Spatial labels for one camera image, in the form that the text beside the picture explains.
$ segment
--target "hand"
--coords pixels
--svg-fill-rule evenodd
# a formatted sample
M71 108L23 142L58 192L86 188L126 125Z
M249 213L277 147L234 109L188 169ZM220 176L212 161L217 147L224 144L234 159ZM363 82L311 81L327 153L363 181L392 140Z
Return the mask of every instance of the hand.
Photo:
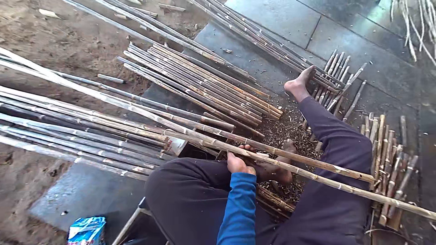
M249 145L240 146L240 148L245 148L247 150L250 150L252 147ZM239 158L236 157L232 152L227 152L227 168L230 171L230 173L247 173L247 174L253 174L256 175L256 170L251 167L247 166L245 162Z

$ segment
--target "blue plastic bag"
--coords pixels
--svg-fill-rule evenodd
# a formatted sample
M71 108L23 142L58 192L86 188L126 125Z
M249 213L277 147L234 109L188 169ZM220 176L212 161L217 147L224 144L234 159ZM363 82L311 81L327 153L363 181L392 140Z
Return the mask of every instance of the blue plastic bag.
M71 226L67 245L106 245L103 228L105 217L79 218Z

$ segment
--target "blue shirt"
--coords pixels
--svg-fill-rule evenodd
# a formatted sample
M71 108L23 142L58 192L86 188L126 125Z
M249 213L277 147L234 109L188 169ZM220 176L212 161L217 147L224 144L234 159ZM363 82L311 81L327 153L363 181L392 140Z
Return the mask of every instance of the blue shirt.
M256 175L233 173L217 245L255 244Z

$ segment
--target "sandy soil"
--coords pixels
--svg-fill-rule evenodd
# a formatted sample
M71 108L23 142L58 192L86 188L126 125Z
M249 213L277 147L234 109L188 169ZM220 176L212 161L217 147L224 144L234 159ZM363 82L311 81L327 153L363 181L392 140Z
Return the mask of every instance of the sandy soil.
M91 0L78 2L116 19L113 12ZM187 10L164 13L157 3ZM123 85L108 84L138 95L148 88L147 80L123 69L115 59L129 43L127 33L61 0L0 0L0 6L0 47L72 75L96 79L97 73L102 73L125 79L128 82ZM56 12L62 20L42 16L39 8ZM194 37L207 23L207 17L184 0L148 0L142 8L158 13L159 21L188 37ZM117 21L154 40L164 41L139 29L133 21ZM90 96L4 67L0 67L0 85L108 114L124 113ZM69 166L65 161L0 144L0 244L65 244L65 232L30 217L27 210Z

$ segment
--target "leg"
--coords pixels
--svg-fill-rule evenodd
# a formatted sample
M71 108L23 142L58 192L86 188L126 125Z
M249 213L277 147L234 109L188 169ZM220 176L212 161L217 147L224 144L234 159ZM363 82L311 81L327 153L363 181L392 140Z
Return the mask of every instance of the leg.
M305 79L285 85L292 92L299 108L317 138L322 141L322 161L340 167L369 173L371 142L364 135L338 120L317 103L306 90L311 68L302 73ZM368 183L317 169L316 174L367 190ZM306 184L296 209L276 233L274 244L359 244L370 201L327 185L310 181Z
M172 245L215 244L230 191L226 161L179 158L155 170L146 200ZM274 232L268 214L256 205L256 243Z

